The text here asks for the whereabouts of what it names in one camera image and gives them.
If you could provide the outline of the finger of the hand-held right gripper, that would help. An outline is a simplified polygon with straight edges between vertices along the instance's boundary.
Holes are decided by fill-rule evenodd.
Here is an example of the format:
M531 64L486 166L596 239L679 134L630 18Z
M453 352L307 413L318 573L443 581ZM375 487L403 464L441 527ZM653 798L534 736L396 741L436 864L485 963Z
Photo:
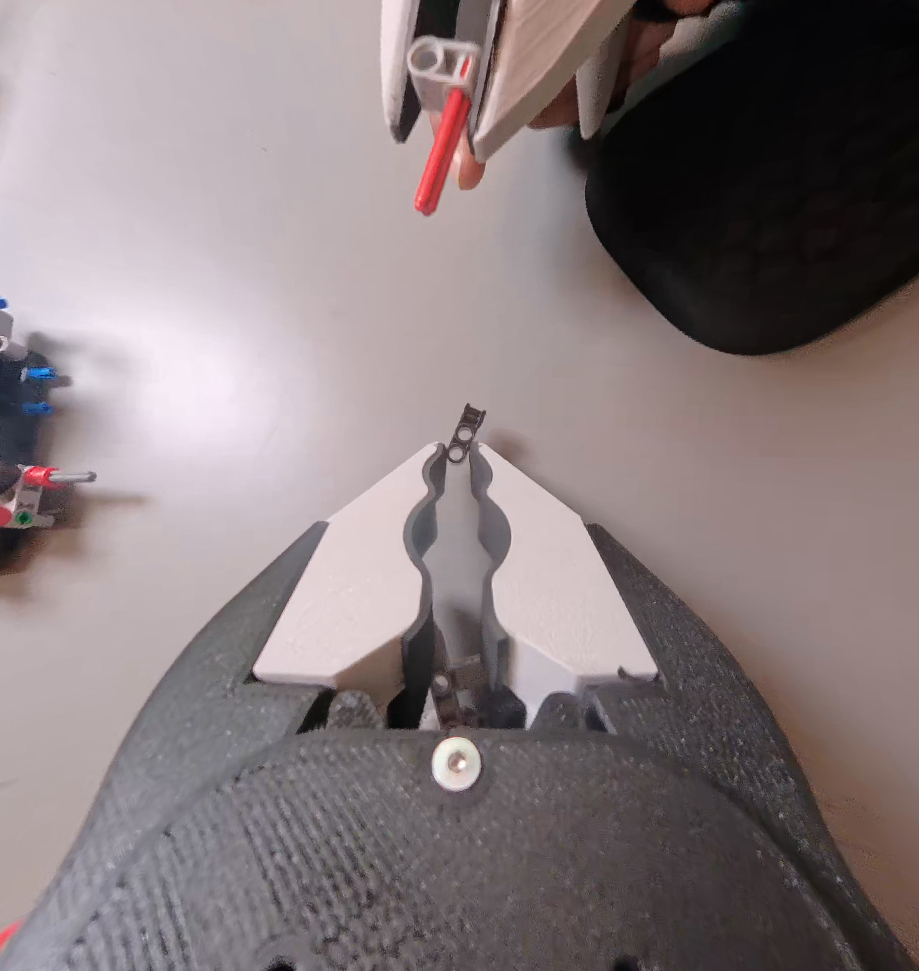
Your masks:
M383 117L393 141L404 144L422 111L407 55L424 26L425 1L381 1L380 76Z
M558 95L634 1L501 2L490 17L469 145L491 159Z

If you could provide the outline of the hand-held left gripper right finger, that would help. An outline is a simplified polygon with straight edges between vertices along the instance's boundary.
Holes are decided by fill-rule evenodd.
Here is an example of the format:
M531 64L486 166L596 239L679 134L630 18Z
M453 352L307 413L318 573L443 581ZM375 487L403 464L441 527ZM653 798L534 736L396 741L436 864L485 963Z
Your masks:
M483 444L470 451L470 487L490 559L481 607L490 688L534 720L550 695L655 679L658 665L582 517Z

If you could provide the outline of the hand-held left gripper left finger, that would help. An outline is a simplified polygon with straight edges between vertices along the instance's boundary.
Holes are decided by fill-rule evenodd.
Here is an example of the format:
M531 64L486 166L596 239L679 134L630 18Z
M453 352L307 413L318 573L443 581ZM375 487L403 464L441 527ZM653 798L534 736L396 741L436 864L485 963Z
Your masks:
M252 669L266 684L366 694L420 722L436 654L432 580L440 444L333 514Z

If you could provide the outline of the grey lego connector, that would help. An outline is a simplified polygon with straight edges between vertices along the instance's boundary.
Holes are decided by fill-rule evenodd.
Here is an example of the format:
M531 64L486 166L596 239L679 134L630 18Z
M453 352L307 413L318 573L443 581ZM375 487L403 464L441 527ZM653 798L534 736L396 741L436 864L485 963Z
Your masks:
M457 91L473 102L482 48L476 42L418 37L406 56L406 67L421 109L441 115L449 96Z

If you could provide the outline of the red lego axle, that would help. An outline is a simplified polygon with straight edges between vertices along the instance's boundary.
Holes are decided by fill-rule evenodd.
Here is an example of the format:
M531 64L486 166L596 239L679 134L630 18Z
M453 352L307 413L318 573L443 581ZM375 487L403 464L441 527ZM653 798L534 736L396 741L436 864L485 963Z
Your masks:
M466 135L471 108L472 103L455 91L449 96L444 112L438 115L439 127L414 200L414 208L424 216L432 215L438 207L454 153Z

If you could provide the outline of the lego car chassis assembly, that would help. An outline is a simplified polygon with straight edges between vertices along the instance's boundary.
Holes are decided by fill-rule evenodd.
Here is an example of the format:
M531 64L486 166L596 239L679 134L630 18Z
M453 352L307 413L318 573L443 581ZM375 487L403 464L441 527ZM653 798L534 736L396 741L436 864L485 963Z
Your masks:
M53 528L61 492L98 479L94 471L67 471L43 459L43 426L55 411L52 390L68 384L45 355L15 341L13 318L0 296L0 568L27 537Z

